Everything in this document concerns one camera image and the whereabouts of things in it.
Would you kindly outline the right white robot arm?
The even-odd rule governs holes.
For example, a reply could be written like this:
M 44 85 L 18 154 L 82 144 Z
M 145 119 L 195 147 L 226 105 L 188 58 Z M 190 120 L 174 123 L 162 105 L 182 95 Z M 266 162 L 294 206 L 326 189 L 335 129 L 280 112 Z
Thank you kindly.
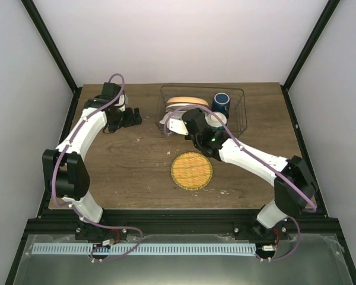
M 266 239 L 273 227 L 289 217 L 315 212 L 312 201 L 316 183 L 307 163 L 299 156 L 291 159 L 264 153 L 235 138 L 227 127 L 215 131 L 199 108 L 185 111 L 182 121 L 188 140 L 203 155 L 241 167 L 262 178 L 274 188 L 274 198 L 265 204 L 252 223 L 253 235 Z

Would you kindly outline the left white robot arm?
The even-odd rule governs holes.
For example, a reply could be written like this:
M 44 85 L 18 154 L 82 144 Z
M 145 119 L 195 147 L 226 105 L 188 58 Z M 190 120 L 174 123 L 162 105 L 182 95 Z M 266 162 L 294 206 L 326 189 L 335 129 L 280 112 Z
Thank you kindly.
M 90 193 L 84 160 L 100 132 L 112 134 L 141 124 L 139 109 L 127 107 L 127 103 L 122 85 L 105 82 L 101 93 L 84 103 L 81 116 L 67 137 L 42 155 L 45 188 L 54 204 L 75 210 L 82 221 L 90 223 L 88 232 L 97 240 L 108 235 L 110 226 L 102 220 L 104 210 Z

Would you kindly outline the dark wire dish rack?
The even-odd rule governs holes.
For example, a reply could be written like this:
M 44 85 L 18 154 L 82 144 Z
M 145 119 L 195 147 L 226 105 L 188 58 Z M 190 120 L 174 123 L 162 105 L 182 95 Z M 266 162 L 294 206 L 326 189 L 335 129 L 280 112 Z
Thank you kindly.
M 182 115 L 190 109 L 199 109 L 213 130 L 224 125 L 235 137 L 248 127 L 244 90 L 225 86 L 194 86 L 166 84 L 160 88 L 156 125 L 161 132 L 187 135 Z

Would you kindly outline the white blue striped plate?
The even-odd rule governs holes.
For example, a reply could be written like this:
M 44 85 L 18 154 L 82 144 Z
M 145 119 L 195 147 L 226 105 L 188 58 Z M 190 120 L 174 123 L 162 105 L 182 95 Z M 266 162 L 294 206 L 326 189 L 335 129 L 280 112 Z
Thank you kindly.
M 179 107 L 187 106 L 189 105 L 188 103 L 175 103 L 175 104 L 170 104 L 166 106 L 166 113 L 173 112 L 174 110 L 178 109 Z

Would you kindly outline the yellow patterned plate underneath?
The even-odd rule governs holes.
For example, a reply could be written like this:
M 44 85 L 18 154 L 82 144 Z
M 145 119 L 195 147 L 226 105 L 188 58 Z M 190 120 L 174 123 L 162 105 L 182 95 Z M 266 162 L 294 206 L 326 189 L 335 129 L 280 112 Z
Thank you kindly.
M 173 160 L 170 173 L 176 185 L 188 191 L 196 191 L 210 183 L 213 168 L 204 155 L 186 152 Z

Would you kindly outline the blue enamel mug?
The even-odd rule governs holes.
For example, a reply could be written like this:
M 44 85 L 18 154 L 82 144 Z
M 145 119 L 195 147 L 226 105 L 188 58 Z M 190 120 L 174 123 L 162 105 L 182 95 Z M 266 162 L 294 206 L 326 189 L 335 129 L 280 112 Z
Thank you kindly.
M 222 113 L 227 119 L 229 118 L 231 98 L 227 93 L 217 93 L 214 95 L 211 110 Z

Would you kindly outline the orange plastic plate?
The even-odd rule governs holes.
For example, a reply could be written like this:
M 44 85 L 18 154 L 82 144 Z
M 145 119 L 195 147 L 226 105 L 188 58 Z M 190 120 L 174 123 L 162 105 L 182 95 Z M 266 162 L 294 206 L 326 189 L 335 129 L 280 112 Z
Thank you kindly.
M 176 106 L 184 106 L 184 105 L 201 105 L 208 107 L 209 104 L 206 100 L 200 99 L 198 97 L 189 97 L 189 96 L 177 96 L 168 99 L 166 103 L 166 108 L 168 107 L 176 107 Z

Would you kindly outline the white ceramic bowl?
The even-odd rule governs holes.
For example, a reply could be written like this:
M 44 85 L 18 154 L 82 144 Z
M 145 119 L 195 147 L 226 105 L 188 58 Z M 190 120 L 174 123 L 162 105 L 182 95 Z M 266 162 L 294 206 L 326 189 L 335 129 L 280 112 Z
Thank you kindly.
M 213 131 L 224 131 L 224 127 L 221 124 L 210 124 L 210 127 Z

